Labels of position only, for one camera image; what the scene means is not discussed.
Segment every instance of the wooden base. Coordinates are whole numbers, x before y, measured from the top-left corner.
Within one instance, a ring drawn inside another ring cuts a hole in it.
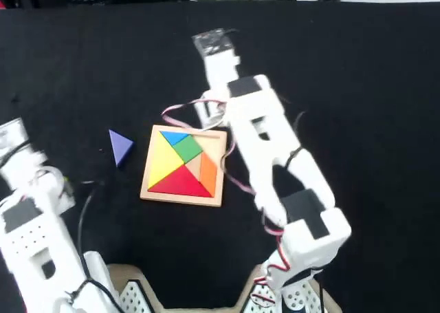
[[[151,166],[153,158],[155,157],[155,142],[160,134],[160,131],[171,131],[177,133],[187,133],[192,135],[197,143],[203,149],[203,152],[208,155],[212,162],[217,166],[217,175],[215,176],[214,197],[198,197],[189,195],[175,195],[167,193],[154,193],[149,191],[149,177],[151,174]],[[184,204],[195,204],[205,206],[220,206],[221,196],[223,192],[223,172],[220,167],[221,156],[226,151],[226,136],[224,131],[198,131],[196,129],[182,129],[180,127],[154,125],[151,132],[150,145],[148,148],[148,156],[146,158],[144,179],[142,180],[142,187],[140,191],[140,198],[151,199],[155,201],[165,201]]]
[[[166,309],[157,299],[156,294],[154,293],[150,283],[146,280],[146,277],[141,272],[139,268],[136,268],[132,265],[116,265],[112,264],[108,266],[110,271],[110,277],[113,281],[115,289],[121,293],[123,291],[125,285],[128,280],[136,279],[139,280],[144,288],[144,291],[148,297],[148,300],[153,307],[155,313],[240,313],[242,307],[248,300],[249,293],[254,285],[254,278],[259,276],[260,266],[256,266],[252,271],[249,279],[247,280],[245,287],[239,297],[239,300],[236,302],[234,307],[223,307],[223,308],[195,308],[195,309],[186,309],[186,308],[175,308],[175,309]],[[315,290],[315,292],[319,293],[319,284],[314,279],[309,281],[310,286]],[[331,298],[327,291],[324,290],[324,306],[327,309],[328,313],[342,313],[339,305]]]

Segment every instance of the red triangle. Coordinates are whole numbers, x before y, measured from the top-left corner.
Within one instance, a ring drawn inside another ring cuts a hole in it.
[[[170,175],[167,175],[148,191],[175,195],[212,197],[185,165],[182,165]]]

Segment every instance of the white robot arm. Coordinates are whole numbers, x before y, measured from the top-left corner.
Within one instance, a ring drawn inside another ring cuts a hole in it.
[[[58,169],[43,166],[20,119],[0,126],[0,172],[14,192],[0,203],[0,248],[20,288],[28,313],[117,312],[105,294],[87,284],[85,271],[60,214],[74,198]],[[91,277],[119,297],[104,261],[87,252]]]
[[[315,160],[301,147],[268,79],[239,78],[235,69],[239,57],[224,30],[199,34],[193,41],[210,85],[202,98],[225,102],[223,108],[215,102],[195,104],[202,127],[223,118],[222,125],[231,129],[249,171],[257,209],[284,230],[280,248],[262,267],[265,282],[279,295],[283,287],[311,278],[333,260],[351,234],[350,225],[335,207]],[[260,137],[263,133],[268,140]],[[279,198],[272,180],[275,164],[297,177],[305,190]]]

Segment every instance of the perforated metal plate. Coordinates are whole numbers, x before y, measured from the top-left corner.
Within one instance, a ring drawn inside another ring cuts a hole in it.
[[[121,307],[126,313],[154,313],[138,280],[127,282],[120,295]]]
[[[300,282],[287,286],[283,290],[285,307],[292,312],[305,308],[306,313],[321,313],[319,295],[313,290],[309,282]]]
[[[274,293],[267,286],[255,285],[249,295],[260,294],[268,298],[275,298]],[[321,306],[319,301],[319,294],[313,290],[309,282],[300,282],[287,286],[283,290],[283,305],[267,305],[263,299],[254,297],[254,303],[248,299],[241,310],[241,313],[286,313],[286,312],[301,312],[301,313],[321,313]]]

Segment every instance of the black cloth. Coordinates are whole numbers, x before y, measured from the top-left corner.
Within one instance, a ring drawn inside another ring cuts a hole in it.
[[[0,123],[22,116],[34,147],[72,181],[108,178],[85,220],[86,250],[140,267],[165,307],[234,305],[276,247],[252,198],[227,181],[221,208],[145,202],[139,192],[160,112],[208,88],[191,36],[237,29],[240,75],[266,74],[291,122],[307,111],[300,139],[353,229],[325,287],[346,312],[435,312],[439,20],[438,3],[3,11]],[[192,107],[175,115],[198,125]],[[135,141],[121,170],[108,129]],[[238,153],[227,165],[247,178]],[[77,188],[64,216],[74,239],[87,194]],[[0,290],[2,311],[22,310],[4,264]]]

